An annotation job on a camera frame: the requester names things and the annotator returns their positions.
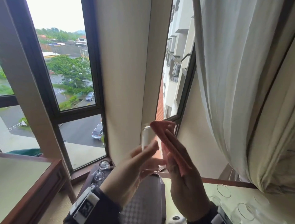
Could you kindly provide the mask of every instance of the white building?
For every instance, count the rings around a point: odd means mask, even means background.
[[[177,113],[195,40],[192,0],[174,0],[163,66],[164,119]]]

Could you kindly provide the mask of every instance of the black sleeve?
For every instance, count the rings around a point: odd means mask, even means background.
[[[211,224],[212,219],[218,214],[218,207],[212,203],[212,207],[209,212],[201,219],[194,222],[187,222],[187,224]]]
[[[69,213],[67,215],[67,217],[63,221],[65,224],[120,223],[119,213],[121,211],[121,207],[110,200],[98,187],[92,190],[92,193],[94,193],[99,198],[99,201],[91,209],[91,211],[89,209],[90,212],[85,215],[86,221],[84,223],[79,223],[75,220],[74,215],[79,212],[81,208],[83,208],[83,204],[87,201],[87,198],[84,199],[83,202],[77,206],[72,214]]]

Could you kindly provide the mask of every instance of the sky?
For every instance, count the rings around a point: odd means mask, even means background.
[[[27,0],[35,28],[84,30],[81,0]]]

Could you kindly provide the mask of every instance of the person's right hand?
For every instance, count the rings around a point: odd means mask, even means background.
[[[167,155],[167,168],[171,175],[171,196],[180,213],[189,221],[194,222],[205,216],[211,207],[206,195],[201,176],[194,166],[186,148],[173,134],[171,125],[165,130],[165,134],[175,148],[180,152],[189,166],[192,168],[181,177],[179,167],[171,153]]]

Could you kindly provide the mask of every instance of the red cloth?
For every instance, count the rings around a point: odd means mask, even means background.
[[[172,125],[173,130],[175,128],[175,122],[172,121],[153,121],[150,123],[151,128],[159,137],[162,147],[163,159],[167,161],[167,154],[171,152],[175,161],[178,164],[180,175],[185,175],[191,167],[187,164],[183,156],[179,153],[179,151],[175,148],[175,146],[171,143],[171,141],[167,138],[165,134],[165,130],[168,129],[168,125]]]

